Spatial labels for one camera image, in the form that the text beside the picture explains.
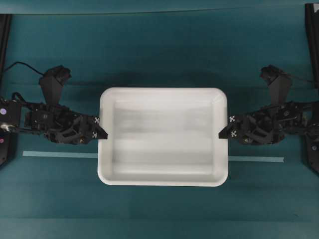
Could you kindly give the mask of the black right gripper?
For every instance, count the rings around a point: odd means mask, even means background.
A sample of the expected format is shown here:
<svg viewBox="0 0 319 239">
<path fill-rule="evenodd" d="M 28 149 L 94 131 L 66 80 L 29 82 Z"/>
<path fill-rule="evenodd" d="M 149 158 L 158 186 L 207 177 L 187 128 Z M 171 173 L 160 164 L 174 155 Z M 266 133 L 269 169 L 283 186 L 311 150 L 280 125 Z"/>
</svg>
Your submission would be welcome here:
<svg viewBox="0 0 319 239">
<path fill-rule="evenodd" d="M 233 115 L 229 117 L 230 124 L 221 130 L 218 137 L 237 139 L 242 144 L 250 145 L 276 144 L 287 134 L 305 133 L 307 123 L 304 113 L 307 111 L 307 103 L 287 102 L 240 116 Z"/>
</svg>

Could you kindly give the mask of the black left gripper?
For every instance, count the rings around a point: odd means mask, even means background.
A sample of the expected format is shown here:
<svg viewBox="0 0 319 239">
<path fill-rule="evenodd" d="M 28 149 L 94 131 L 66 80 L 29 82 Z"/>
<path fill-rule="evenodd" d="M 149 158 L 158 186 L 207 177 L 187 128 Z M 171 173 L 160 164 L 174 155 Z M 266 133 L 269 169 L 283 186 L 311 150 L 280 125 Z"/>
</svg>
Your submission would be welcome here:
<svg viewBox="0 0 319 239">
<path fill-rule="evenodd" d="M 27 133 L 43 135 L 47 140 L 63 144 L 87 144 L 93 139 L 108 139 L 99 126 L 98 116 L 90 117 L 61 105 L 27 104 L 24 116 Z"/>
</svg>

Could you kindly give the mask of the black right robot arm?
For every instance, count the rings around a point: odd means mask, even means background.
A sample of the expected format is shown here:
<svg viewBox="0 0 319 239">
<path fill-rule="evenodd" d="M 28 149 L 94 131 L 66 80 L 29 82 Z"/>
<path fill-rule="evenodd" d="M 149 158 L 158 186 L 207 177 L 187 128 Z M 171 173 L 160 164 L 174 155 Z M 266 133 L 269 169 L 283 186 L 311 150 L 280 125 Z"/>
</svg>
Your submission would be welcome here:
<svg viewBox="0 0 319 239">
<path fill-rule="evenodd" d="M 302 136 L 306 142 L 307 163 L 319 172 L 319 103 L 286 102 L 257 111 L 228 117 L 220 139 L 234 139 L 243 145 L 273 145 L 286 135 Z"/>
</svg>

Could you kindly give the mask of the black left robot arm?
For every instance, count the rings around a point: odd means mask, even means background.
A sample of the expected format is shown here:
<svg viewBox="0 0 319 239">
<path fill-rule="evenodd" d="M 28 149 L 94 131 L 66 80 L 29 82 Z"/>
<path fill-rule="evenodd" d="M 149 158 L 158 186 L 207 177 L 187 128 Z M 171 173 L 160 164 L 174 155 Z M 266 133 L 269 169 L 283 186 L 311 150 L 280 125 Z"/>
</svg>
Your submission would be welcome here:
<svg viewBox="0 0 319 239">
<path fill-rule="evenodd" d="M 27 102 L 18 92 L 10 100 L 0 98 L 0 130 L 42 135 L 57 144 L 82 145 L 108 139 L 98 116 L 81 114 L 60 104 Z"/>
</svg>

